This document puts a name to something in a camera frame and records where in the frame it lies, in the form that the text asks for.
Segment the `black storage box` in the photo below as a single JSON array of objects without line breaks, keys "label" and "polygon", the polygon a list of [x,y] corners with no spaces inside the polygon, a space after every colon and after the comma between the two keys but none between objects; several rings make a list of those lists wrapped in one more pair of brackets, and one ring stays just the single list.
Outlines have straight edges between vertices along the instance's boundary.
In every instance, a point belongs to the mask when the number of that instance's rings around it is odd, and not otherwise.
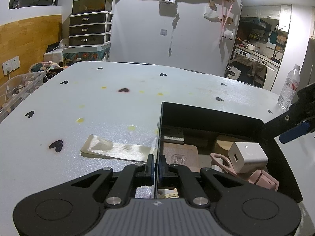
[{"label": "black storage box", "polygon": [[157,143],[158,156],[163,155],[163,137],[167,130],[178,129],[184,135],[185,144],[210,153],[220,135],[235,137],[243,141],[257,142],[268,157],[269,174],[279,181],[280,193],[302,202],[303,196],[292,171],[276,140],[262,135],[264,122],[260,119],[213,109],[162,102]]}]

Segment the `white USB charger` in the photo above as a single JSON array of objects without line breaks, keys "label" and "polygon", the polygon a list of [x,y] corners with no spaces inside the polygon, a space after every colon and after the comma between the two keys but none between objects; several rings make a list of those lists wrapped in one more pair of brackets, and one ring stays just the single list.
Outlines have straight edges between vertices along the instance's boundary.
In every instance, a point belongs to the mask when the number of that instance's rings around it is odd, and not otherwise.
[{"label": "white USB charger", "polygon": [[264,150],[255,142],[233,142],[228,156],[237,174],[263,169],[269,161]]}]

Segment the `pink scissors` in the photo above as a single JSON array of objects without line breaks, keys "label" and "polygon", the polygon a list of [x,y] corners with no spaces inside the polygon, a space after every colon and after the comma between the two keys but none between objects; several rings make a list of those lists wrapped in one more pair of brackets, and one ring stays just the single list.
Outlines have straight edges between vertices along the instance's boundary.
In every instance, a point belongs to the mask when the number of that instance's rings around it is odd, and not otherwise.
[{"label": "pink scissors", "polygon": [[257,169],[253,173],[237,174],[230,160],[224,155],[211,153],[210,158],[212,159],[212,163],[214,165],[218,166],[222,171],[228,173],[229,175],[241,178],[251,184],[255,184],[269,190],[277,191],[279,188],[279,181],[264,170]]}]

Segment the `oval wooden block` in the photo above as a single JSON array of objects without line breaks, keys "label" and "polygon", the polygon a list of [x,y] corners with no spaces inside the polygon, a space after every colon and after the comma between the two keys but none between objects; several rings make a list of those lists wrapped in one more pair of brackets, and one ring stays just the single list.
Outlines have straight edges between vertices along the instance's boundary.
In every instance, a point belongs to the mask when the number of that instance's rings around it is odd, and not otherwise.
[{"label": "oval wooden block", "polygon": [[214,147],[212,148],[212,153],[219,153],[221,155],[228,157],[229,149],[231,148],[234,142],[244,142],[244,140],[236,137],[219,135],[216,138]]}]

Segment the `clear plastic water bottle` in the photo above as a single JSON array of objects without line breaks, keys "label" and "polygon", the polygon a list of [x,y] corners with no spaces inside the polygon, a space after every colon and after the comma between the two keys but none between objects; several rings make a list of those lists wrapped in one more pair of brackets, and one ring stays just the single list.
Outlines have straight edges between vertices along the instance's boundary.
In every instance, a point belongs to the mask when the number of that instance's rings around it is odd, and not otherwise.
[{"label": "clear plastic water bottle", "polygon": [[293,97],[300,82],[300,69],[301,67],[295,64],[294,69],[288,73],[286,81],[284,82],[283,88],[278,98],[278,105],[283,110],[287,110],[292,103]]}]

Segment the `brown card with clear hook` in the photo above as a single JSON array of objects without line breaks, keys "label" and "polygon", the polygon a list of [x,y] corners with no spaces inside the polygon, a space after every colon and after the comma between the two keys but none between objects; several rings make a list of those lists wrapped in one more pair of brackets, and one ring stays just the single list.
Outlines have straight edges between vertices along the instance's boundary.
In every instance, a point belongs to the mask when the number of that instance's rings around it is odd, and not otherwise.
[{"label": "brown card with clear hook", "polygon": [[164,143],[162,153],[169,165],[184,165],[193,172],[200,171],[199,154],[196,146],[188,144]]}]

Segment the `small black labelled box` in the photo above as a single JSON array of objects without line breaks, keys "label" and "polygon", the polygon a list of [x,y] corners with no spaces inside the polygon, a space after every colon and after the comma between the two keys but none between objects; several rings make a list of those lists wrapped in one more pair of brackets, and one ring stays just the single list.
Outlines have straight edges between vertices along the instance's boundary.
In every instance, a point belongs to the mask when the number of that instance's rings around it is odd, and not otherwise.
[{"label": "small black labelled box", "polygon": [[164,128],[162,130],[162,140],[167,143],[184,144],[184,132],[178,128]]}]

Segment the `dark chair with clothes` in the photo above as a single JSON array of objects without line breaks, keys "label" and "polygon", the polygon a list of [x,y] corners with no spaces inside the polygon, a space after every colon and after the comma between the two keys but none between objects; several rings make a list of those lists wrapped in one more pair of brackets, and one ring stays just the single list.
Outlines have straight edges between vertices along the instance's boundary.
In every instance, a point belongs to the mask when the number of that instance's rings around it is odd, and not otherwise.
[{"label": "dark chair with clothes", "polygon": [[263,63],[243,55],[237,55],[229,63],[230,71],[235,68],[240,71],[238,81],[263,88],[267,67]]}]

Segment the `white plush toy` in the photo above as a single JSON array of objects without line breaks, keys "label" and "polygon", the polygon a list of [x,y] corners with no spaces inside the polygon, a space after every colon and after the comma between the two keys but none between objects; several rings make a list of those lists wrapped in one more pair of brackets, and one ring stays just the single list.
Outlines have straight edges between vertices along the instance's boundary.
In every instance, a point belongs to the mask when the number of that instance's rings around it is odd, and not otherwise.
[{"label": "white plush toy", "polygon": [[231,30],[225,30],[225,31],[223,32],[222,38],[227,39],[227,40],[232,40],[232,39],[233,39],[233,36],[234,36],[233,31],[231,31]]}]

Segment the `white drawer cabinet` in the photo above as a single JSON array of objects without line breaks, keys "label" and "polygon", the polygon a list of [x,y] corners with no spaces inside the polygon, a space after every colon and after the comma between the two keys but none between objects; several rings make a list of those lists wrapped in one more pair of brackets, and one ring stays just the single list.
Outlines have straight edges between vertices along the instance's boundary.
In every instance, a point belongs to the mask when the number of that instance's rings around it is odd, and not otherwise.
[{"label": "white drawer cabinet", "polygon": [[69,20],[69,45],[110,44],[112,24],[112,12],[99,11],[71,15]]}]

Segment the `clear plastic storage bin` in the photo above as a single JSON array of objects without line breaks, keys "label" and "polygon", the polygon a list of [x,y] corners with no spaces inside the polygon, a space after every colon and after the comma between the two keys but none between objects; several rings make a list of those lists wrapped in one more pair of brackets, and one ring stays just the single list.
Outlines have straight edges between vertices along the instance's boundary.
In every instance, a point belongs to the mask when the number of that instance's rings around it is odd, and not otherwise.
[{"label": "clear plastic storage bin", "polygon": [[24,99],[44,84],[44,72],[15,76],[1,86],[2,122]]}]

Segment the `glass fish tank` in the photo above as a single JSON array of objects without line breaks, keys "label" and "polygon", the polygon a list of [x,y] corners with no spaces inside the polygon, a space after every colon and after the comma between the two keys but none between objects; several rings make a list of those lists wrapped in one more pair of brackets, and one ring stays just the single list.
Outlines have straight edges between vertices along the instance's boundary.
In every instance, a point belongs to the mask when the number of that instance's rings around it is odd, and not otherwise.
[{"label": "glass fish tank", "polygon": [[72,15],[112,11],[113,0],[73,0]]}]

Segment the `white wall socket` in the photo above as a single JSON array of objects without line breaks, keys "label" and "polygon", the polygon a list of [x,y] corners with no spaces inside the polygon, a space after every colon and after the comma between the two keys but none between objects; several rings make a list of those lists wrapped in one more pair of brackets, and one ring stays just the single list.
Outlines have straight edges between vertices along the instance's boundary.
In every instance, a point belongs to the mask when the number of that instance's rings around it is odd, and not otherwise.
[{"label": "white wall socket", "polygon": [[4,76],[8,75],[12,71],[20,68],[20,59],[19,56],[16,56],[10,60],[7,60],[2,64]]}]

